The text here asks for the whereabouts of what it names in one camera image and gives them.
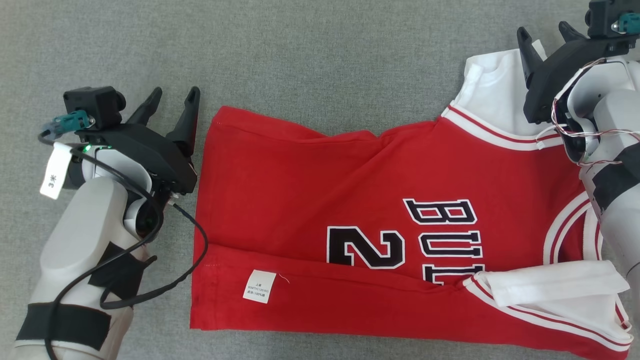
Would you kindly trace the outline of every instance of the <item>basketball jersey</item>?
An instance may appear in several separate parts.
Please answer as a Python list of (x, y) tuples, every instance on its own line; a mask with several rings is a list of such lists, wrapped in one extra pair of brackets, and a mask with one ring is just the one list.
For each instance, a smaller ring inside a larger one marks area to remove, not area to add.
[(561, 139), (524, 119), (525, 92), (507, 51), (469, 59), (437, 121), (379, 136), (222, 107), (198, 192), (210, 247), (193, 274), (192, 328), (626, 358), (617, 293), (628, 285), (600, 261)]

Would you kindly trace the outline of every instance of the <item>white tag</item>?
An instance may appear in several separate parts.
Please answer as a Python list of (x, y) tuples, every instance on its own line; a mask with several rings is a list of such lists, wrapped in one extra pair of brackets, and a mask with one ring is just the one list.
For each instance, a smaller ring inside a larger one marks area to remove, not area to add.
[(61, 142), (53, 143), (53, 152), (47, 163), (47, 171), (44, 173), (44, 181), (40, 187), (40, 193), (52, 199), (57, 199), (65, 184), (67, 169), (71, 161), (71, 146)]
[(254, 270), (246, 282), (243, 298), (266, 304), (275, 278), (276, 274), (273, 272)]

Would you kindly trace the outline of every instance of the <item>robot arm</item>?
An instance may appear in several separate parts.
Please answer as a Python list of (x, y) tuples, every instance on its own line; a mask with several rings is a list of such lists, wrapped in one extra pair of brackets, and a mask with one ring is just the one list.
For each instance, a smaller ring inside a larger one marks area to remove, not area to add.
[(44, 142), (70, 129), (84, 142), (70, 150), (75, 157), (65, 181), (65, 187), (78, 190), (40, 256), (41, 278), (10, 358), (115, 359), (132, 305), (186, 277), (138, 295), (144, 269), (156, 260), (146, 245), (162, 226), (163, 208), (174, 193), (191, 193), (197, 180), (190, 156), (200, 92), (191, 89), (184, 113), (166, 137), (146, 128), (161, 94), (156, 88), (121, 124), (125, 102), (113, 88), (73, 90), (64, 96), (73, 115), (45, 127)]
[(640, 76), (639, 64), (623, 55), (640, 34), (640, 1), (593, 0), (585, 37), (566, 22), (566, 40), (542, 61), (531, 38), (518, 30), (529, 92), (530, 123), (552, 122), (568, 157), (582, 167), (580, 179), (605, 241), (621, 263), (640, 319)]

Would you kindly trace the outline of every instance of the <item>gray carpet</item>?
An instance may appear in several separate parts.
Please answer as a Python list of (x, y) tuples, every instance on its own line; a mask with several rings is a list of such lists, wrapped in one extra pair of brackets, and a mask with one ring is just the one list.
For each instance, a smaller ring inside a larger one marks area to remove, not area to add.
[[(62, 93), (113, 85), (130, 115), (155, 86), (150, 123), (169, 132), (202, 90), (198, 144), (223, 104), (327, 134), (432, 119), (456, 95), (465, 60), (517, 47), (527, 26), (548, 53), (557, 23), (585, 30), (586, 0), (0, 0), (0, 345), (15, 337), (42, 245), (72, 194), (38, 194), (51, 149), (35, 134)], [(180, 203), (195, 210), (196, 194)], [(169, 210), (145, 274), (150, 290), (191, 261), (193, 227)], [(512, 346), (356, 336), (189, 330), (189, 283), (136, 308), (120, 359), (573, 359)], [(632, 347), (633, 359), (640, 359)]]

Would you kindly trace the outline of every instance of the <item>black tape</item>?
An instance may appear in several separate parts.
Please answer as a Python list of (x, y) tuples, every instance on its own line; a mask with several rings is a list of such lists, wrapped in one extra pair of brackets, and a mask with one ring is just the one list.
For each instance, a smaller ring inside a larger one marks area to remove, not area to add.
[(596, 186), (593, 196), (601, 212), (620, 195), (640, 184), (640, 143), (622, 150), (615, 160), (622, 161), (622, 164), (607, 165), (593, 177)]
[[(121, 253), (124, 249), (109, 242), (100, 262)], [(121, 256), (109, 265), (91, 275), (89, 284), (107, 288), (121, 299), (130, 299), (138, 294), (142, 273), (148, 263), (137, 260), (133, 255)]]
[[(29, 304), (27, 317), (16, 340), (44, 340), (49, 324), (51, 303)], [(109, 334), (111, 316), (90, 307), (60, 304), (53, 323), (52, 340), (66, 341), (92, 347), (100, 351)]]

